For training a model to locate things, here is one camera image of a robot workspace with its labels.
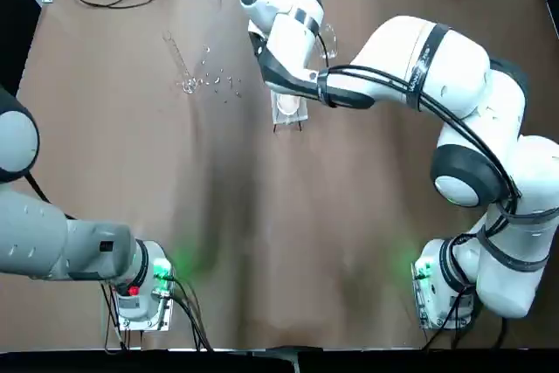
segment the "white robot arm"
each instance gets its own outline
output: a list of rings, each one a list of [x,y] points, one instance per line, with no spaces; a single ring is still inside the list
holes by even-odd
[[[124,224],[66,218],[54,205],[12,190],[11,182],[29,174],[38,150],[31,114],[0,87],[0,273],[106,281],[128,328],[157,328],[170,310],[161,298],[171,289],[161,277],[172,275],[163,249],[136,239]]]
[[[525,316],[559,224],[559,146],[520,135],[521,73],[457,31],[416,17],[381,25],[351,65],[307,69],[321,0],[240,2],[262,77],[276,93],[329,107],[393,100],[444,119],[433,184],[451,203],[487,213],[469,232],[429,242],[412,264],[422,326],[464,327],[474,290],[496,314]]]

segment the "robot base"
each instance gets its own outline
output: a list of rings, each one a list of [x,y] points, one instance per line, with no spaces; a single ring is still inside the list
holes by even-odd
[[[451,310],[452,304],[448,306],[446,312],[436,309],[436,301],[432,292],[432,290],[434,290],[432,277],[425,277],[421,280],[417,280],[422,277],[422,274],[416,269],[417,263],[411,264],[411,284],[413,285],[413,295],[416,302],[416,314],[419,319],[419,326],[421,329],[439,329],[443,326],[443,323],[445,323],[445,318]],[[463,313],[465,310],[468,313],[471,313],[473,310],[473,297],[471,295],[465,295],[460,298],[459,314]],[[471,320],[472,316],[470,314],[459,315],[458,319],[456,319],[454,314],[451,314],[451,317],[445,324],[445,329],[463,329]]]
[[[161,299],[157,313],[149,320],[134,321],[119,315],[121,331],[169,331],[173,315],[173,301]]]
[[[168,331],[173,310],[173,300],[169,296],[173,290],[172,281],[160,280],[155,273],[171,275],[171,264],[164,250],[153,241],[144,241],[148,254],[145,280],[137,295],[117,294],[119,323],[122,330]]]

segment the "green light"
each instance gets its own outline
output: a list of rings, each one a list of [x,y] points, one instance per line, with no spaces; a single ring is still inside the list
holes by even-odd
[[[165,258],[154,259],[154,275],[156,277],[167,277],[171,275],[171,263]]]
[[[171,278],[171,264],[165,258],[154,259],[154,277],[157,279],[154,290],[159,294],[169,291],[169,279]]]

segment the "gray robot arm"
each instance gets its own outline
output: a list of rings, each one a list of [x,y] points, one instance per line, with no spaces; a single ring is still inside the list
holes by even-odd
[[[138,329],[161,318],[161,292],[172,275],[163,249],[136,239],[129,227],[67,218],[56,206],[14,191],[10,183],[38,157],[31,113],[0,90],[0,273],[37,280],[106,281],[117,292],[119,315]]]

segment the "table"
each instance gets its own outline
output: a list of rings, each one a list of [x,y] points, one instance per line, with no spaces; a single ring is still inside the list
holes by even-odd
[[[333,65],[348,63],[395,15],[444,22],[524,69],[523,133],[559,140],[559,45],[544,0],[322,2],[339,40]],[[312,103],[302,132],[274,134],[246,25],[238,0],[157,0],[132,10],[54,0],[19,93],[41,132],[35,177],[66,212],[121,221],[161,242],[194,282],[217,348],[420,347],[409,264],[427,240],[478,216],[431,185],[440,123],[390,103],[369,111]],[[226,84],[218,93],[178,92],[166,30],[191,72],[213,77],[223,68],[242,80],[234,89],[242,96]],[[506,346],[559,345],[552,255],[532,313],[511,322]],[[0,349],[102,346],[97,285],[2,282]],[[499,326],[482,313],[463,345],[491,345]],[[191,347],[183,314],[144,343]]]

